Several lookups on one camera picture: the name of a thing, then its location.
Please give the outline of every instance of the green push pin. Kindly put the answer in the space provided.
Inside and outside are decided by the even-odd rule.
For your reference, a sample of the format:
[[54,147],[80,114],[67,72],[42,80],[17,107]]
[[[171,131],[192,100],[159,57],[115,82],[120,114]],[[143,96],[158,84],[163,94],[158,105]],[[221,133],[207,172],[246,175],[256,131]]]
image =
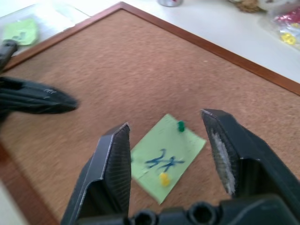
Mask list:
[[183,120],[178,121],[177,125],[178,125],[179,132],[183,132],[185,130],[185,125]]

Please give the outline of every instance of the plastic bag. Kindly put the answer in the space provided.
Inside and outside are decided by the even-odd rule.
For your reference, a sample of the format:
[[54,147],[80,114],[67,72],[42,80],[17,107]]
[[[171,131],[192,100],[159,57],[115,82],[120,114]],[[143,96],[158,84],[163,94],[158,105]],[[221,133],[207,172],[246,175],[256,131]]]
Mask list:
[[271,30],[286,44],[300,50],[300,3],[286,4],[268,12],[263,27]]

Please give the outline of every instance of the black plastic part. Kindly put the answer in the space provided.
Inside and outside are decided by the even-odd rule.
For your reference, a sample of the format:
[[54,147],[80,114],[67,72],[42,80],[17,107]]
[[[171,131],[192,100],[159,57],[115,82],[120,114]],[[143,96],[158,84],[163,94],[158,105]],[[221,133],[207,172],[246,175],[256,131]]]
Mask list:
[[181,207],[164,209],[157,217],[158,225],[192,225],[187,212]]
[[[213,151],[218,151],[213,134],[220,136],[228,150],[236,179],[234,197],[277,194],[300,220],[299,181],[267,143],[224,111],[205,109],[202,118]],[[215,160],[217,170],[222,163]],[[218,173],[224,181],[224,174]]]
[[131,163],[129,126],[117,126],[102,136],[84,166],[70,198],[62,225],[78,219],[128,214]]
[[276,195],[254,195],[222,201],[218,225],[299,225],[287,205]]
[[18,43],[14,40],[4,40],[0,46],[0,72],[4,69],[13,54],[18,51]]
[[130,223],[124,215],[102,216],[82,218],[76,222],[76,225],[135,225]]
[[32,114],[66,113],[77,101],[61,90],[21,79],[0,77],[0,106],[9,111]]

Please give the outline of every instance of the black robotic claw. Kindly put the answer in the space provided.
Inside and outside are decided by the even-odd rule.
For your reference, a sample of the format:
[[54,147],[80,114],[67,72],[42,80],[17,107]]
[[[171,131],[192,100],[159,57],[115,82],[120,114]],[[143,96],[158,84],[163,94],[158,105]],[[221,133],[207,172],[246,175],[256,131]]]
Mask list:
[[123,125],[101,137],[61,225],[299,225],[299,181],[267,143],[224,111],[205,109],[202,119],[217,172],[232,199],[158,214],[141,210],[128,217],[129,127]]
[[[6,66],[18,45],[5,40],[0,48],[0,71]],[[0,122],[11,111],[32,114],[65,113],[76,109],[77,101],[66,93],[36,82],[0,77]]]

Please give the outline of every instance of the screw hole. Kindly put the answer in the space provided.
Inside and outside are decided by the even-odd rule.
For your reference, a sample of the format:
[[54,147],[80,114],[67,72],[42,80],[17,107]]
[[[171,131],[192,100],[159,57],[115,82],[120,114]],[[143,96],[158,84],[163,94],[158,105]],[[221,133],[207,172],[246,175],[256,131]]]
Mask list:
[[156,215],[150,210],[143,210],[135,215],[135,225],[154,225]]
[[196,225],[213,225],[217,221],[215,209],[205,202],[198,202],[189,210],[189,217]]

